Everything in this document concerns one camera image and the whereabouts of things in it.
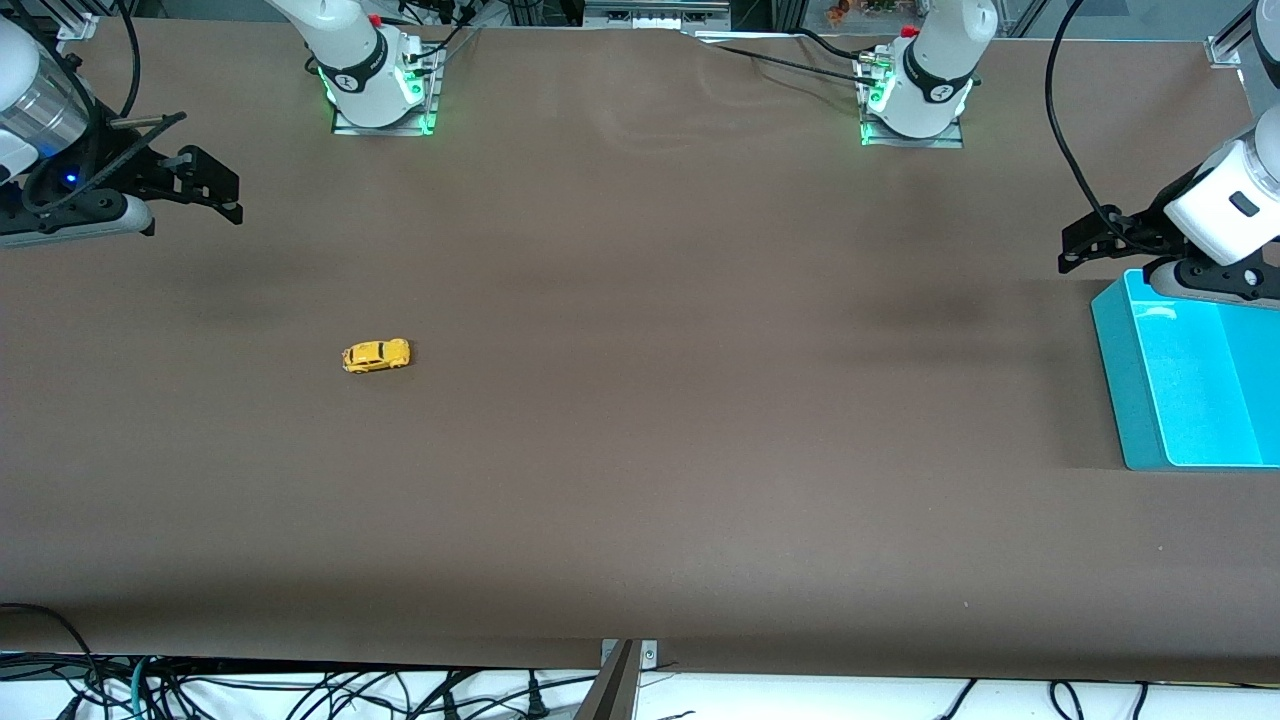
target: metal cylinder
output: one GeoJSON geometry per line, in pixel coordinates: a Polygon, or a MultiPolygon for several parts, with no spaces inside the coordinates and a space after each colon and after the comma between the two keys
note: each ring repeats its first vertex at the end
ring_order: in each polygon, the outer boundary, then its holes
{"type": "Polygon", "coordinates": [[[13,105],[0,111],[0,128],[29,143],[42,158],[67,150],[88,128],[79,95],[42,47],[35,79],[13,105]]]}

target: yellow toy car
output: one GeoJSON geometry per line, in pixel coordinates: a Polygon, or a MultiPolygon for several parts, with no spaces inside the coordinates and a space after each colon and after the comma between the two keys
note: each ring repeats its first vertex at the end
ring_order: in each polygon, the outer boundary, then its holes
{"type": "Polygon", "coordinates": [[[367,373],[408,365],[408,341],[397,337],[387,341],[371,340],[352,345],[342,354],[342,368],[348,373],[367,373]]]}

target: white floor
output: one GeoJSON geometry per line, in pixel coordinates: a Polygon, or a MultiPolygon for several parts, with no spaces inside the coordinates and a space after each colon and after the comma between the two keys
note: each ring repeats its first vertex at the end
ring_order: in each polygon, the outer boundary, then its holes
{"type": "MultiPolygon", "coordinates": [[[[543,682],[575,678],[590,671],[539,673],[543,682]]],[[[413,702],[443,679],[440,673],[406,674],[413,702]]],[[[297,683],[311,685],[319,675],[237,676],[238,682],[297,683]]],[[[458,702],[481,696],[504,696],[524,691],[525,671],[486,671],[460,685],[458,702]]],[[[963,680],[796,678],[760,675],[708,675],[646,673],[641,679],[636,720],[671,720],[687,712],[690,720],[778,720],[778,719],[858,719],[858,720],[934,720],[947,711],[963,680]]],[[[544,691],[548,707],[572,706],[586,694],[589,683],[544,691]]],[[[1129,720],[1137,685],[1075,683],[1088,720],[1129,720]]],[[[192,697],[216,720],[284,720],[301,692],[237,691],[215,685],[189,685],[192,697]]],[[[1048,684],[1027,680],[983,680],[969,694],[957,720],[1055,720],[1048,701],[1048,684]]],[[[128,697],[128,688],[114,688],[128,697]]],[[[372,693],[398,706],[404,697],[398,683],[388,680],[372,693]]],[[[0,720],[55,720],[70,698],[60,680],[0,683],[0,720]]],[[[1061,702],[1074,714],[1070,701],[1061,702]]],[[[517,710],[525,700],[512,701],[517,710]]],[[[462,717],[480,706],[462,708],[462,717]]],[[[311,720],[328,715],[328,705],[311,720]]],[[[494,710],[484,717],[511,717],[508,710],[494,710]]],[[[101,717],[99,708],[82,707],[79,717],[101,717]]],[[[116,719],[127,717],[118,712],[116,719]]],[[[343,710],[342,720],[385,720],[388,711],[357,702],[343,710]]],[[[439,720],[439,715],[428,715],[439,720]]],[[[1222,717],[1231,720],[1274,720],[1280,717],[1280,691],[1153,685],[1142,711],[1143,720],[1192,720],[1222,717]]]]}

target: turquoise container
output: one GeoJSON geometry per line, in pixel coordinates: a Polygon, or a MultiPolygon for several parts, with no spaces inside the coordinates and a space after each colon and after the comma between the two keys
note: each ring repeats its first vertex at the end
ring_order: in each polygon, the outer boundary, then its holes
{"type": "Polygon", "coordinates": [[[1129,469],[1280,469],[1280,310],[1165,297],[1126,270],[1093,323],[1129,469]]]}

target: brown table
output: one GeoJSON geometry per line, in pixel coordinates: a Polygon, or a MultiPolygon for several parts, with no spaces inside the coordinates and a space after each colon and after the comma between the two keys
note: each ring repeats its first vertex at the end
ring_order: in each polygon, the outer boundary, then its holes
{"type": "MultiPolygon", "coordinates": [[[[963,151],[672,32],[486,31],[435,137],[364,140],[288,26],[138,24],[247,222],[0,255],[4,598],[104,651],[1280,679],[1277,477],[1123,470],[1047,44],[963,151]]],[[[78,51],[118,102],[119,28],[78,51]]],[[[1248,120],[1192,44],[1070,42],[1059,97],[1129,210],[1248,120]]]]}

